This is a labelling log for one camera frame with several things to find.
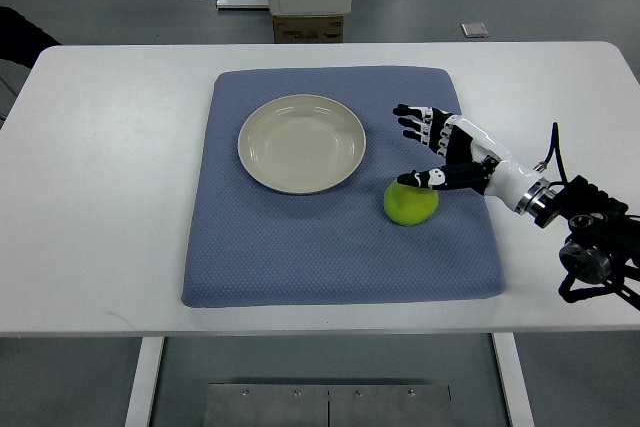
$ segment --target ceramic plate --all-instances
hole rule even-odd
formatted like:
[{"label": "ceramic plate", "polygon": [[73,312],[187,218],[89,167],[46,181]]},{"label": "ceramic plate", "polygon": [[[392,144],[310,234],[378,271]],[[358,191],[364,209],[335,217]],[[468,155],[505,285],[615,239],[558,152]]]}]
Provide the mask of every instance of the ceramic plate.
[{"label": "ceramic plate", "polygon": [[347,107],[317,95],[273,100],[247,118],[238,137],[240,161],[261,184],[289,194],[329,189],[364,156],[362,124]]}]

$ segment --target small gray object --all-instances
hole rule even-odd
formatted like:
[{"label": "small gray object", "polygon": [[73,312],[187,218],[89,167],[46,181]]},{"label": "small gray object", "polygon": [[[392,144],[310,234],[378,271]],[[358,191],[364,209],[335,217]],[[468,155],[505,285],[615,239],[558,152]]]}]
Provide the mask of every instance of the small gray object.
[{"label": "small gray object", "polygon": [[462,32],[467,38],[484,38],[489,37],[489,31],[482,22],[472,22],[470,24],[460,24]]}]

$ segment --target black cable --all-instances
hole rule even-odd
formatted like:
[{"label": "black cable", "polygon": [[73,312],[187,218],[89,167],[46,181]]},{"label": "black cable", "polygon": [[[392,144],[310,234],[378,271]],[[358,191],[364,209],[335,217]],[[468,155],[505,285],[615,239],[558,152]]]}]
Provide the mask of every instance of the black cable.
[{"label": "black cable", "polygon": [[567,174],[564,170],[564,163],[562,162],[562,155],[560,154],[560,128],[558,123],[554,122],[551,129],[551,141],[549,142],[549,151],[545,159],[536,166],[538,172],[542,172],[547,168],[547,165],[551,161],[553,154],[556,154],[556,163],[558,164],[558,171],[560,172],[561,182],[552,182],[550,185],[567,185]]},{"label": "black cable", "polygon": [[554,148],[556,151],[556,163],[558,164],[558,171],[560,172],[560,179],[564,184],[568,184],[567,174],[564,171],[564,163],[562,162],[562,155],[560,155],[560,128],[558,127],[558,123],[553,123],[553,128],[551,130],[551,138],[553,139]]}]

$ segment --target table leg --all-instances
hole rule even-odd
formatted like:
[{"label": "table leg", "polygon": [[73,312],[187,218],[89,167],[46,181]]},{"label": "table leg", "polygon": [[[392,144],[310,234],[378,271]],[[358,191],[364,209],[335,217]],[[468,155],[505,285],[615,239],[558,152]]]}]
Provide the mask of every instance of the table leg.
[{"label": "table leg", "polygon": [[509,421],[513,427],[533,427],[531,405],[529,405],[529,397],[513,333],[495,333],[491,337],[493,338],[493,349],[496,353]]},{"label": "table leg", "polygon": [[147,427],[162,358],[164,337],[143,337],[125,427]]}]

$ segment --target blue placemat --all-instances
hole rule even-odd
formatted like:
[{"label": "blue placemat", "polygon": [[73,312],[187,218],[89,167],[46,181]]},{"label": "blue placemat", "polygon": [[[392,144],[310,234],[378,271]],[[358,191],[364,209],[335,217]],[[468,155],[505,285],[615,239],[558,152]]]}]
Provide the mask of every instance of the blue placemat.
[{"label": "blue placemat", "polygon": [[[253,180],[238,133],[261,105],[317,94],[349,107],[367,151],[356,172],[324,193],[291,196]],[[383,193],[400,173],[443,159],[402,136],[398,103],[460,112],[449,75],[421,67],[228,72],[215,84],[191,224],[182,301],[191,307],[345,304],[485,298],[504,275],[481,196],[442,193],[415,227],[393,224]]]}]

